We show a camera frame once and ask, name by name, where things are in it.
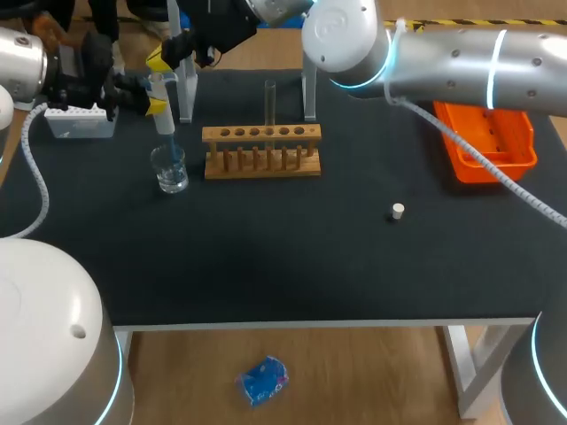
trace orange plastic bin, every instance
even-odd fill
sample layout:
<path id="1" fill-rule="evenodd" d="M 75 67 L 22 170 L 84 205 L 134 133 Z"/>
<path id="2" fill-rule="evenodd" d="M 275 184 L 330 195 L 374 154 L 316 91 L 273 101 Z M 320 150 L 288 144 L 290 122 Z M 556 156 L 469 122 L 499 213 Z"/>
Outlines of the orange plastic bin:
<path id="1" fill-rule="evenodd" d="M 535 167 L 533 128 L 525 112 L 488 110 L 478 106 L 434 102 L 438 118 L 493 162 L 510 179 L 518 181 Z M 497 180 L 471 155 L 443 134 L 457 179 L 463 183 Z"/>

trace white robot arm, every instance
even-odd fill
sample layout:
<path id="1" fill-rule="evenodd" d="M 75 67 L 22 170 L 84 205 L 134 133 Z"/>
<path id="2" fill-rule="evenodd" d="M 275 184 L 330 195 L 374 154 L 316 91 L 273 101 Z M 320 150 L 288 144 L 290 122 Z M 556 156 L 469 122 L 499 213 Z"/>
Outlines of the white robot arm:
<path id="1" fill-rule="evenodd" d="M 392 47 L 374 0 L 320 0 L 303 27 L 303 47 L 317 67 L 354 97 L 390 91 L 488 109 L 567 116 L 567 38 L 507 30 L 402 34 Z"/>

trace clear liquid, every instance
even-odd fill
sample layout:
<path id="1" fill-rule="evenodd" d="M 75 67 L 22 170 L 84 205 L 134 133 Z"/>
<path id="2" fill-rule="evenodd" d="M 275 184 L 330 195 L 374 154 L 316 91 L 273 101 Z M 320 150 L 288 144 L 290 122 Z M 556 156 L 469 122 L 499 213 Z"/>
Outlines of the clear liquid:
<path id="1" fill-rule="evenodd" d="M 158 174 L 158 183 L 161 190 L 166 193 L 179 193 L 189 185 L 189 178 L 184 166 L 177 166 L 163 170 Z"/>

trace blue crumpled object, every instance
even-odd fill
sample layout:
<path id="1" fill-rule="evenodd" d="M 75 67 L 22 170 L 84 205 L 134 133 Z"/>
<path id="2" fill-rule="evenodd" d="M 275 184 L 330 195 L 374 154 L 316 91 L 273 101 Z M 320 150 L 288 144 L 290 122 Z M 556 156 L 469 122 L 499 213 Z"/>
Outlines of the blue crumpled object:
<path id="1" fill-rule="evenodd" d="M 237 378 L 251 406 L 259 406 L 270 400 L 289 380 L 284 364 L 271 356 Z"/>

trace small white cylinder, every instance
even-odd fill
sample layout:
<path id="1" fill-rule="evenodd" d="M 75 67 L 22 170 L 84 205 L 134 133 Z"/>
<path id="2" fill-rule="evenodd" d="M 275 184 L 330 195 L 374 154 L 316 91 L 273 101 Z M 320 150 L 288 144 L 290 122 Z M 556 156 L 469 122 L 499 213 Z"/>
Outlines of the small white cylinder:
<path id="1" fill-rule="evenodd" d="M 404 211 L 406 211 L 406 207 L 404 206 L 404 204 L 392 205 L 392 218 L 394 220 L 401 219 L 401 216 L 403 215 Z"/>

